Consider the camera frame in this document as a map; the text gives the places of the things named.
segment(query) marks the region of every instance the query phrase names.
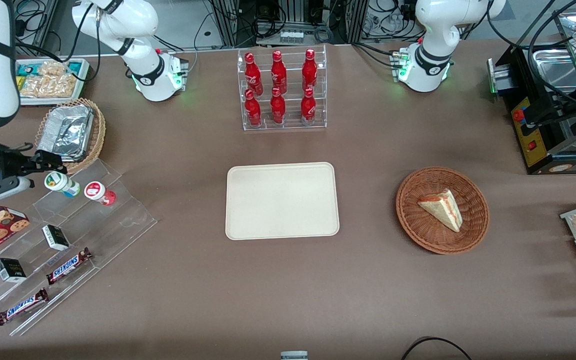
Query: wicker basket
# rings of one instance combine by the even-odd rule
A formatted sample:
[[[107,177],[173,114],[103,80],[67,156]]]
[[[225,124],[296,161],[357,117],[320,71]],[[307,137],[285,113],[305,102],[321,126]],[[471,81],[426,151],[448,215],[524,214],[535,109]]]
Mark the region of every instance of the wicker basket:
[[[75,105],[86,105],[90,109],[94,110],[94,119],[92,123],[92,129],[90,130],[90,139],[87,146],[87,155],[80,162],[64,162],[64,166],[68,169],[68,174],[72,175],[77,173],[82,169],[86,169],[92,162],[94,162],[101,153],[101,148],[104,146],[104,137],[106,136],[106,121],[104,119],[104,114],[99,111],[99,107],[95,105],[94,102],[87,100],[86,98],[78,98],[73,101],[64,102],[63,104],[57,105],[55,108],[59,107],[74,107]],[[39,125],[39,131],[34,137],[34,146],[39,145],[39,140],[42,138],[44,133],[44,126],[46,126],[46,120],[48,119],[48,114],[43,117],[41,125]]]
[[[463,218],[459,232],[450,230],[418,205],[423,196],[445,189],[454,195]],[[412,240],[438,254],[455,255],[472,250],[482,242],[489,228],[489,207],[484,195],[469,178],[450,168],[427,167],[411,173],[397,191],[395,207]]]

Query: table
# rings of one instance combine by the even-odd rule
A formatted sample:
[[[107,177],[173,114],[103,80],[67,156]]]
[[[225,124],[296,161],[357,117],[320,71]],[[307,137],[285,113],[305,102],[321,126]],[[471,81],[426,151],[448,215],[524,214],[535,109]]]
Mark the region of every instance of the table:
[[[576,248],[558,217],[576,208],[576,175],[526,175],[489,94],[486,59],[505,48],[464,41],[441,87],[416,93],[329,46],[329,127],[291,133],[242,130],[236,51],[201,53],[187,91],[161,103],[103,57],[84,91],[107,121],[101,158],[160,221],[26,335],[0,329],[0,359],[385,360],[429,335],[474,359],[576,359]],[[46,111],[21,109],[0,142],[34,139]],[[229,240],[228,170],[295,162],[334,166],[339,233]],[[426,166],[466,174],[487,198],[489,232],[469,253],[429,253],[396,220],[398,185]],[[22,210],[45,192],[2,203]]]

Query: red bottle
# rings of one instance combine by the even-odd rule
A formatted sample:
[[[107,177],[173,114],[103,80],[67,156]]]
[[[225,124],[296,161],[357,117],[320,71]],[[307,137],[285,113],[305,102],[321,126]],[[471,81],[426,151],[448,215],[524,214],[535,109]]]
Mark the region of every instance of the red bottle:
[[[313,98],[313,88],[308,87],[303,92],[304,97],[301,100],[301,123],[311,126],[315,122],[315,107],[317,102]]]
[[[255,57],[252,52],[247,52],[244,55],[246,60],[246,82],[248,88],[254,91],[255,96],[261,96],[264,93],[264,87],[261,84],[261,71],[255,63]]]
[[[270,108],[272,109],[272,121],[277,125],[282,125],[286,120],[286,101],[284,100],[282,91],[278,86],[272,88]]]
[[[282,61],[282,52],[272,51],[272,86],[278,87],[282,94],[288,91],[288,76],[286,75],[286,65]]]
[[[309,48],[306,50],[306,61],[301,68],[301,75],[303,77],[302,88],[306,91],[308,87],[315,89],[317,85],[317,63],[315,62],[315,50]]]
[[[245,95],[246,102],[244,106],[246,107],[248,121],[250,122],[250,126],[258,128],[261,126],[261,107],[251,89],[246,89]]]

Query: red button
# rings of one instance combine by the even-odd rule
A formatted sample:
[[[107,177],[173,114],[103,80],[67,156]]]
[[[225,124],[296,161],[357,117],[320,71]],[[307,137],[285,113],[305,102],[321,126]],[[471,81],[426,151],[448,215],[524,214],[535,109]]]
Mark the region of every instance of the red button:
[[[522,109],[517,109],[512,112],[512,120],[517,121],[517,123],[524,120],[525,118],[526,116],[524,115],[524,110]]]

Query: acrylic display stand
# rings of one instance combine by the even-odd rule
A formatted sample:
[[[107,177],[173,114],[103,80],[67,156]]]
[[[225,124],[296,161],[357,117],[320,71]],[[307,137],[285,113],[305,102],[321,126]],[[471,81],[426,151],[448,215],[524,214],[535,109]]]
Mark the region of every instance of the acrylic display stand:
[[[78,196],[70,198],[51,191],[23,211],[30,225],[21,235],[0,245],[0,258],[19,260],[27,278],[19,283],[4,282],[0,278],[0,312],[6,312],[41,288],[46,289],[50,301],[35,305],[0,326],[10,336],[23,335],[157,223],[144,205],[131,196],[119,177],[97,159],[71,177],[82,187]],[[83,187],[93,181],[114,191],[116,200],[112,205],[105,206],[84,196]],[[70,243],[68,250],[57,251],[48,246],[42,232],[46,224],[61,228]],[[93,257],[49,285],[46,275],[86,247]]]
[[[302,124],[302,99],[304,98],[304,89],[302,87],[302,66],[306,60],[306,50],[315,51],[315,62],[317,63],[317,84],[313,89],[313,97],[317,102],[315,108],[315,121],[313,125],[305,126]],[[237,77],[239,83],[239,100],[241,103],[241,118],[245,131],[262,131],[262,130],[285,130],[285,129],[311,129],[326,128],[328,125],[327,112],[327,59],[326,47],[319,46],[295,46],[282,47],[281,57],[286,65],[288,77],[287,92],[283,94],[286,102],[286,119],[282,125],[276,124],[272,119],[270,109],[270,99],[272,98],[273,81],[270,69],[273,66],[273,53],[270,48],[252,48],[248,50],[239,50],[237,54]],[[263,94],[256,98],[261,106],[261,126],[252,127],[246,114],[244,103],[246,98],[244,92],[248,88],[246,82],[246,61],[244,55],[253,53],[254,62],[261,71],[261,84],[263,85]]]

